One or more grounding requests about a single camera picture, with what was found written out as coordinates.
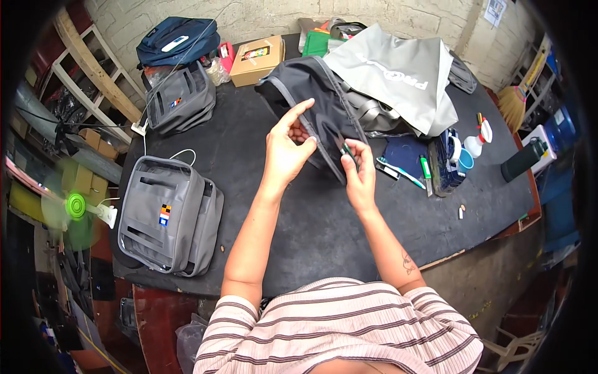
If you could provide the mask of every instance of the black water bottle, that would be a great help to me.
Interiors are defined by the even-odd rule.
[[[530,139],[522,150],[501,164],[501,172],[505,181],[510,182],[540,161],[548,145],[539,138]]]

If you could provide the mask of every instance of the white cable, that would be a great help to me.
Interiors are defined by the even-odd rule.
[[[177,62],[177,63],[176,63],[176,65],[175,65],[175,66],[172,68],[172,70],[170,71],[170,73],[168,73],[168,75],[167,75],[167,76],[166,76],[164,79],[162,79],[162,80],[160,81],[160,84],[158,84],[158,86],[157,86],[155,89],[154,89],[154,88],[152,88],[152,89],[151,89],[152,91],[154,91],[154,94],[153,94],[153,95],[150,97],[150,99],[149,99],[149,100],[147,100],[147,101],[146,101],[146,103],[145,103],[145,108],[144,108],[144,111],[142,111],[142,112],[141,112],[141,117],[143,117],[143,116],[144,116],[144,113],[145,113],[145,112],[147,112],[147,109],[148,109],[148,106],[150,105],[150,102],[151,102],[151,101],[154,99],[154,97],[156,96],[156,93],[158,92],[158,90],[160,89],[160,87],[162,86],[162,84],[163,84],[164,82],[166,82],[166,80],[167,80],[167,79],[168,79],[168,78],[169,78],[169,77],[170,77],[172,74],[174,74],[175,70],[176,70],[176,69],[179,67],[179,63],[185,59],[185,57],[186,57],[186,56],[189,54],[189,52],[191,51],[191,49],[193,49],[193,46],[194,46],[194,45],[195,45],[195,44],[196,44],[196,43],[199,41],[199,39],[201,39],[201,38],[202,38],[202,36],[203,36],[203,33],[204,33],[204,32],[206,32],[206,31],[207,31],[207,30],[210,28],[210,26],[212,26],[212,24],[213,24],[214,22],[216,22],[216,19],[217,19],[217,18],[218,18],[218,17],[219,17],[219,16],[222,14],[222,12],[223,12],[223,11],[224,11],[226,8],[228,8],[228,6],[229,6],[229,5],[231,5],[231,4],[232,4],[233,2],[235,2],[235,1],[237,1],[237,0],[230,0],[230,2],[229,2],[229,3],[228,3],[228,4],[227,4],[227,5],[224,7],[224,8],[222,8],[222,9],[220,10],[220,12],[219,12],[219,13],[216,15],[216,17],[214,17],[214,18],[213,18],[213,19],[210,21],[210,23],[208,24],[208,26],[207,26],[207,27],[206,27],[206,28],[205,28],[205,29],[202,31],[202,33],[201,33],[201,34],[199,34],[199,36],[197,37],[197,39],[195,39],[195,41],[193,42],[193,44],[191,44],[191,47],[189,47],[189,48],[187,49],[187,52],[185,52],[185,54],[183,54],[183,56],[182,56],[182,57],[181,57],[181,58],[178,60],[178,62]]]
[[[119,199],[120,199],[120,197],[109,197],[107,199],[104,199],[104,200],[100,201],[100,204],[103,203],[104,201],[107,201],[107,200],[119,200]]]
[[[186,150],[182,150],[182,151],[179,151],[179,152],[175,153],[174,155],[172,155],[172,157],[170,159],[171,160],[174,159],[176,156],[180,155],[183,152],[193,152],[193,162],[189,165],[189,166],[193,166],[193,164],[195,163],[195,159],[196,159],[197,155],[195,154],[195,151],[192,150],[192,149],[190,149],[190,148],[187,148]]]

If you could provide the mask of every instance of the white tag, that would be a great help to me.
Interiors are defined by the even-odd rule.
[[[189,39],[187,35],[181,35],[177,39],[174,39],[173,41],[162,47],[162,52],[168,52],[169,50],[173,49],[174,47],[176,47],[177,45],[179,45],[187,39]]]
[[[397,178],[399,177],[399,173],[397,173],[396,171],[394,171],[393,169],[389,168],[388,166],[384,167],[384,171],[390,175],[392,175],[393,177]]]
[[[557,126],[560,125],[564,120],[565,116],[563,115],[563,111],[560,109],[557,110],[557,112],[554,113],[554,121],[556,121]]]

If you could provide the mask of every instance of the navy blue backpack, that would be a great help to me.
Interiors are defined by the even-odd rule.
[[[211,19],[168,17],[160,22],[137,46],[142,66],[187,65],[218,48],[218,26]],[[203,33],[202,38],[191,47]]]

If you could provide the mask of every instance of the woman's left hand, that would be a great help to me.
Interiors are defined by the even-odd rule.
[[[266,136],[266,166],[262,187],[272,193],[282,193],[316,150],[316,138],[306,138],[298,119],[313,103],[314,100],[309,99],[291,108]],[[303,144],[297,145],[293,140],[303,141]]]

